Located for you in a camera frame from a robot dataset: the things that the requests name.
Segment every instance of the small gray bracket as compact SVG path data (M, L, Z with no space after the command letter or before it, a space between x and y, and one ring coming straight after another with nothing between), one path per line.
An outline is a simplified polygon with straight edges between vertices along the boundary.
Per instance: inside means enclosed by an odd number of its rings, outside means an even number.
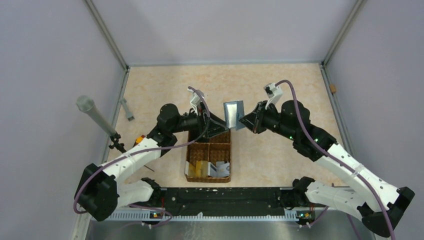
M134 120L133 113L128 109L127 100L125 98L121 98L119 102L122 105L123 109L125 110L126 119L128 119L128 121Z

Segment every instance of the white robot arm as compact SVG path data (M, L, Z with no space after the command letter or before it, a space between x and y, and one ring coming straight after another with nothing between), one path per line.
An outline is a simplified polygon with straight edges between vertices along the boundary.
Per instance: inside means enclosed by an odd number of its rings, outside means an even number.
M283 94L278 86L283 82L289 84L293 100L284 102L278 112L275 103ZM413 199L414 192L408 187L397 188L383 181L356 161L328 132L311 124L310 111L296 100L289 81L270 83L264 89L269 100L258 102L255 109L239 121L255 134L271 130L292 140L298 153L336 174L353 190L341 190L303 177L293 182L293 190L299 193L299 201L335 208L361 220L373 233L389 237L384 215L387 215L394 229Z
M202 92L198 90L196 92L203 96ZM110 162L100 166L93 163L88 165L76 190L76 202L98 221L109 217L116 208L146 202L154 191L152 186L143 180L124 184L129 176L172 148L183 147L200 138L212 138L227 132L229 129L225 121L210 113L197 93L193 93L191 97L190 104L193 110L189 113L180 115L174 104L163 105L157 116L156 126L141 142ZM174 133L183 131L191 131L197 138L174 146L177 142Z

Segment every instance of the gray cylinder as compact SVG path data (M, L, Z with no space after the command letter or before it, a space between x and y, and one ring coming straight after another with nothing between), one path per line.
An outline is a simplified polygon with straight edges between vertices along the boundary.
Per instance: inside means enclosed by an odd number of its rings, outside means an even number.
M102 114L97 109L94 104L93 99L86 95L81 95L76 100L76 106L78 109L90 116L94 122L103 129L109 136L114 136L117 134L117 131L112 127L112 125L102 116Z

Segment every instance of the wooden basket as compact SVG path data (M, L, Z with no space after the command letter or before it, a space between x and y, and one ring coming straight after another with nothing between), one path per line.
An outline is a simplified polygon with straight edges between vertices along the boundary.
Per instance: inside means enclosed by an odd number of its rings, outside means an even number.
M191 139L191 133L188 133L188 139ZM228 183L231 180L231 133L220 134L212 137L208 142L196 142L187 147L185 160L193 166L197 161L208 161L216 165L219 161L229 162L229 176L226 177L195 177L187 176L188 182L195 183Z

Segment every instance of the yellow object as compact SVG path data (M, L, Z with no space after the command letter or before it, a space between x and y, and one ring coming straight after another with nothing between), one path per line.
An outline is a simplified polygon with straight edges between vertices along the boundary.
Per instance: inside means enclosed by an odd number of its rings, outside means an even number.
M208 177L208 161L196 161L196 177Z
M196 167L193 166L193 164L188 164L188 176L189 177L195 177L196 176Z
M139 137L137 137L137 139L135 140L135 143L136 144L139 144L139 143L141 143L142 142L142 140L144 139L144 137L142 137L142 136L139 136Z
M336 85L330 84L329 87L330 87L330 92L332 94L335 94L337 92Z

